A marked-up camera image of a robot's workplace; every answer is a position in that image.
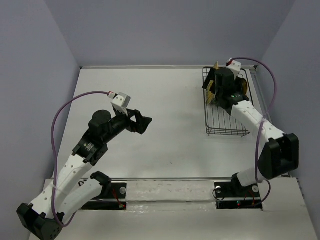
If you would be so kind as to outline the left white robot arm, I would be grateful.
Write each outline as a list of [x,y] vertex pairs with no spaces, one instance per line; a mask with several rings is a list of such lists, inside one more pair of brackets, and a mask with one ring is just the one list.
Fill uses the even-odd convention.
[[108,143],[127,130],[144,134],[151,117],[142,116],[138,110],[127,113],[107,110],[96,111],[88,123],[79,143],[72,150],[64,167],[52,182],[30,203],[22,203],[17,215],[22,225],[40,240],[54,240],[67,221],[93,198],[110,194],[112,181],[104,173],[94,172],[80,188],[74,189],[108,151]]

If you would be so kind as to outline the yellow bamboo woven plate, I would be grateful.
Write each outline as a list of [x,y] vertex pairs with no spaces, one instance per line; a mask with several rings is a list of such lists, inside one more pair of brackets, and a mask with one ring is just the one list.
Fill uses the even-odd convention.
[[[211,69],[216,69],[216,70],[218,70],[218,69],[219,69],[219,62],[217,61],[217,62],[213,65],[213,67],[212,67]],[[207,103],[207,104],[210,104],[210,103],[214,100],[214,98],[215,98],[215,92],[216,92],[216,90],[215,90],[215,80],[214,80],[214,83],[213,83],[213,85],[212,85],[211,90],[206,90],[206,89],[205,89],[205,92],[206,92],[206,103]]]

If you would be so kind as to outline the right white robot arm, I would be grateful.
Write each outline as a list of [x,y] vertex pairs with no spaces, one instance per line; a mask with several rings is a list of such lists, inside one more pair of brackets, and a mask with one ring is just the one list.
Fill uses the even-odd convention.
[[251,187],[269,182],[299,167],[299,138],[275,127],[247,95],[248,82],[239,77],[241,67],[210,67],[202,89],[208,104],[215,104],[256,139],[254,166],[232,175],[218,191],[219,198],[243,197]]

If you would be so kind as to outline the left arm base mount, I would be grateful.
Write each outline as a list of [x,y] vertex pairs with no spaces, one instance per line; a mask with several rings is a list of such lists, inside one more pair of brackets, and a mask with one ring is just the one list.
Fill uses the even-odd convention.
[[88,201],[82,210],[125,211],[127,209],[127,183],[112,182],[109,189],[103,189],[101,194]]

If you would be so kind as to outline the amber patterned small plate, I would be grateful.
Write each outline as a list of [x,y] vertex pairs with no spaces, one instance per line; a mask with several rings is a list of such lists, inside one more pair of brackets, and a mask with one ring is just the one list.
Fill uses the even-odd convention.
[[245,78],[240,78],[239,79],[240,83],[241,83],[241,89],[242,89],[242,93],[247,96],[247,92],[248,92],[248,81]]

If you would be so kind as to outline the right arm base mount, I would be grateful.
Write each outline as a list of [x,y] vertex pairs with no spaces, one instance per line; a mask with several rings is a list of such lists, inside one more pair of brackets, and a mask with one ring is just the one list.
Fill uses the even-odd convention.
[[214,183],[212,195],[217,210],[263,209],[257,184],[236,191],[231,182],[218,181]]

